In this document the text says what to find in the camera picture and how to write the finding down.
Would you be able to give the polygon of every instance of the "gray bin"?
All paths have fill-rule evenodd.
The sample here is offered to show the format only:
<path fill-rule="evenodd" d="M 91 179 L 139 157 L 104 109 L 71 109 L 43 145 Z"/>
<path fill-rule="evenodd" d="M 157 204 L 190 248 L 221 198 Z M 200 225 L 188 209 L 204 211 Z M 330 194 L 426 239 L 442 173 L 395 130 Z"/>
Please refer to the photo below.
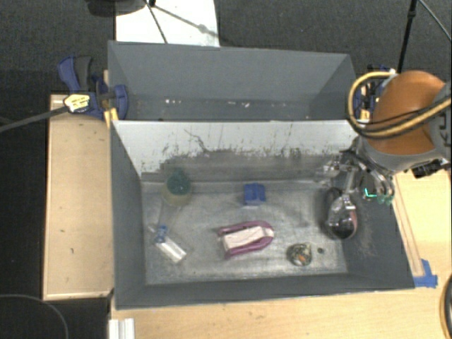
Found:
<path fill-rule="evenodd" d="M 413 287 L 392 207 L 355 196 L 357 234 L 322 230 L 322 164 L 355 137 L 343 120 L 353 79 L 344 54 L 110 42 L 110 85 L 126 84 L 131 99 L 111 130 L 117 308 Z M 170 232 L 188 252 L 177 265 L 147 230 L 175 167 L 194 190 Z M 243 208 L 249 182 L 267 190 L 257 209 Z M 215 230 L 254 218 L 274 227 L 272 244 L 225 260 Z M 302 268 L 285 255 L 299 242 L 313 249 Z"/>

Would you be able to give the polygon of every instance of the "black floor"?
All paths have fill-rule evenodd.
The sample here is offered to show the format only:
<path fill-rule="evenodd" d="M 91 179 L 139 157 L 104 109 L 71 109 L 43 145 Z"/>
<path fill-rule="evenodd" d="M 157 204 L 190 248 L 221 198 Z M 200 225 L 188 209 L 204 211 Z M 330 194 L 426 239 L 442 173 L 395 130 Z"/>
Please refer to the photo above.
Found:
<path fill-rule="evenodd" d="M 451 31 L 451 0 L 425 0 Z M 215 0 L 221 45 L 343 52 L 357 73 L 367 64 L 395 67 L 410 0 Z M 451 79 L 451 43 L 418 5 L 405 61 Z M 56 71 L 71 54 L 107 67 L 113 5 L 102 0 L 0 0 L 0 117 L 48 109 L 64 90 Z M 0 133 L 0 295 L 40 297 L 46 184 L 46 124 Z M 70 338 L 103 338 L 107 301 L 58 303 Z M 43 304 L 0 296 L 1 338 L 64 338 Z"/>

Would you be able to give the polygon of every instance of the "beige board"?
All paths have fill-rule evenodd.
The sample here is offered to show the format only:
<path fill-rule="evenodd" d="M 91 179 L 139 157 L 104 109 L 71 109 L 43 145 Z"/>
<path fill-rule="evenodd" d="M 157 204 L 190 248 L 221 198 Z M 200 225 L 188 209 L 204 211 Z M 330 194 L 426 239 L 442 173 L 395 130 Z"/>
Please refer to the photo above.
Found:
<path fill-rule="evenodd" d="M 51 108 L 65 96 L 53 95 Z M 45 300 L 107 296 L 113 288 L 108 212 L 108 130 L 84 114 L 50 119 Z"/>

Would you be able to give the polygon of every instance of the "wooden table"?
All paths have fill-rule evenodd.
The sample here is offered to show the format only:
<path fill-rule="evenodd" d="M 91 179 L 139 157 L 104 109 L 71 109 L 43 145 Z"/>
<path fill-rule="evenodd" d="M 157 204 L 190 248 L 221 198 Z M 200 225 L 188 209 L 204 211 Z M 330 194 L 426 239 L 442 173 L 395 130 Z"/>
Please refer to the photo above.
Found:
<path fill-rule="evenodd" d="M 52 97 L 52 108 L 61 99 Z M 51 119 L 44 299 L 105 297 L 113 288 L 107 137 L 105 123 L 87 116 Z M 407 173 L 396 181 L 415 247 L 439 277 L 436 289 L 128 311 L 113 305 L 112 318 L 134 318 L 137 339 L 443 338 L 439 302 L 451 274 L 450 177 L 439 172 L 416 180 Z M 412 249 L 409 235 L 407 241 Z"/>

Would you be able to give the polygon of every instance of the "brown round object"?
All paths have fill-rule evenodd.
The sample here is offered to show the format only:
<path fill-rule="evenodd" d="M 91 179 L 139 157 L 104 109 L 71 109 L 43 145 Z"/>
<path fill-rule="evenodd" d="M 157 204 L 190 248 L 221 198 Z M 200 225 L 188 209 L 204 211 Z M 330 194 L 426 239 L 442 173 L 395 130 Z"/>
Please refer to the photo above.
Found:
<path fill-rule="evenodd" d="M 385 87 L 376 104 L 372 121 L 382 121 L 428 107 L 443 87 L 444 82 L 432 74 L 424 71 L 403 72 Z M 371 127 L 393 124 L 408 116 L 373 124 Z M 434 149 L 428 124 L 402 136 L 381 140 L 367 138 L 367 141 L 376 150 L 390 155 L 416 155 Z"/>

